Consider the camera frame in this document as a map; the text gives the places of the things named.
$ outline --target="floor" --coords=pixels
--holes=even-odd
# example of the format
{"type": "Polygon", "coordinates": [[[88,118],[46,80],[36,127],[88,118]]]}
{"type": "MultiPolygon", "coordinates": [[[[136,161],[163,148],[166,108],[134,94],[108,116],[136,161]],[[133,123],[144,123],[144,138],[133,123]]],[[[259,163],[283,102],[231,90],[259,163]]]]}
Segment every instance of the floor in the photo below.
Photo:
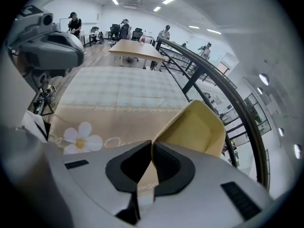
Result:
{"type": "MultiPolygon", "coordinates": [[[[74,78],[74,76],[77,74],[77,72],[81,68],[98,67],[98,66],[99,67],[114,66],[113,56],[111,55],[111,53],[109,53],[109,48],[110,48],[111,43],[108,40],[106,40],[105,44],[103,44],[103,45],[93,44],[91,47],[89,45],[87,45],[84,48],[85,49],[85,58],[84,58],[84,62],[82,63],[81,66],[73,68],[72,71],[64,78],[58,76],[58,77],[49,79],[49,84],[53,85],[57,89],[55,98],[51,102],[51,107],[53,108],[54,111],[56,110],[58,102],[59,102],[62,94],[66,90],[67,86],[69,85],[71,80],[74,78]]],[[[119,61],[120,61],[119,57],[116,57],[115,63],[117,66],[120,64],[119,61]]],[[[144,60],[140,59],[140,58],[139,58],[138,62],[135,58],[130,58],[129,62],[128,62],[128,58],[126,58],[126,57],[123,58],[124,67],[142,68],[143,63],[144,63],[144,60]]],[[[151,63],[150,61],[147,61],[147,63],[146,63],[147,68],[149,68],[150,63],[151,63]]],[[[33,112],[34,107],[32,104],[30,105],[28,110],[33,112]]],[[[49,111],[48,107],[46,106],[43,114],[47,114],[49,112],[50,111],[49,111]]],[[[50,124],[52,122],[52,116],[53,116],[52,114],[43,116],[43,120],[50,124]]]]}

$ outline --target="black cable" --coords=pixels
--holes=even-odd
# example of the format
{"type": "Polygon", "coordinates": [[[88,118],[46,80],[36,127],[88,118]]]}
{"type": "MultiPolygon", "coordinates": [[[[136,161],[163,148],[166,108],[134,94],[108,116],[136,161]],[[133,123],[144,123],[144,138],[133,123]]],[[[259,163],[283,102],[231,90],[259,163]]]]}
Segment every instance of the black cable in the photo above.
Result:
{"type": "MultiPolygon", "coordinates": [[[[34,82],[34,85],[36,86],[36,88],[37,88],[38,90],[40,90],[40,88],[37,86],[36,81],[35,81],[35,79],[34,79],[34,77],[33,77],[33,72],[31,73],[31,76],[32,76],[32,80],[33,80],[33,82],[34,82]]],[[[49,103],[49,101],[48,101],[47,94],[45,93],[45,91],[44,91],[44,89],[43,89],[43,84],[45,83],[46,80],[47,80],[47,79],[45,79],[45,80],[43,81],[43,83],[41,84],[41,89],[42,89],[42,94],[43,94],[43,97],[44,97],[44,101],[47,102],[47,105],[48,105],[49,109],[51,110],[51,112],[50,112],[50,113],[46,113],[46,114],[41,114],[40,116],[46,116],[46,115],[54,114],[54,111],[53,111],[53,109],[52,109],[52,107],[51,107],[51,105],[50,105],[50,103],[49,103]]]]}

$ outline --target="white wall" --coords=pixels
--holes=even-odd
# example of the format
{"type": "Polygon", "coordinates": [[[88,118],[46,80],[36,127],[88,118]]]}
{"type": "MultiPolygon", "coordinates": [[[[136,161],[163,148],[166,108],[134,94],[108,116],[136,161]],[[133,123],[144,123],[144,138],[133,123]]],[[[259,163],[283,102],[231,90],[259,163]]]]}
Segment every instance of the white wall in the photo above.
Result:
{"type": "Polygon", "coordinates": [[[68,18],[71,12],[76,12],[82,21],[81,34],[90,33],[93,26],[100,27],[102,6],[92,0],[54,0],[44,9],[53,13],[56,24],[59,24],[59,19],[68,18]]]}
{"type": "Polygon", "coordinates": [[[170,22],[154,16],[147,12],[132,9],[122,9],[118,6],[103,6],[101,30],[103,33],[110,30],[112,24],[120,24],[123,19],[128,19],[129,24],[132,27],[132,31],[135,28],[142,28],[146,30],[147,35],[151,32],[151,35],[156,39],[158,33],[165,29],[166,25],[170,25],[170,40],[175,41],[178,44],[182,44],[190,37],[190,33],[184,28],[170,22]]]}

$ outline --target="plaid pattern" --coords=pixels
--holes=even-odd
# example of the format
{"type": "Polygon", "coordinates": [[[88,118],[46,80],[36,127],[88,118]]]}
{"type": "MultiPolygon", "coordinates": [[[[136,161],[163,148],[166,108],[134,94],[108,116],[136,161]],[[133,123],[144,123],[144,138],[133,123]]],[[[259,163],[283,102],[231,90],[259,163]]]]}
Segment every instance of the plaid pattern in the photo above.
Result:
{"type": "Polygon", "coordinates": [[[85,67],[60,105],[183,108],[188,103],[170,74],[124,67],[85,67]]]}

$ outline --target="yellow container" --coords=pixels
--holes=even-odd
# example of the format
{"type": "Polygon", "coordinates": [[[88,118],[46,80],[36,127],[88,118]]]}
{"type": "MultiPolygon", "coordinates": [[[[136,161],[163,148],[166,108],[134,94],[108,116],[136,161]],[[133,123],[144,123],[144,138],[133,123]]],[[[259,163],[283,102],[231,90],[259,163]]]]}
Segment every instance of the yellow container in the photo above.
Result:
{"type": "Polygon", "coordinates": [[[176,144],[220,157],[225,136],[222,121],[206,104],[194,100],[171,119],[154,141],[176,144]]]}

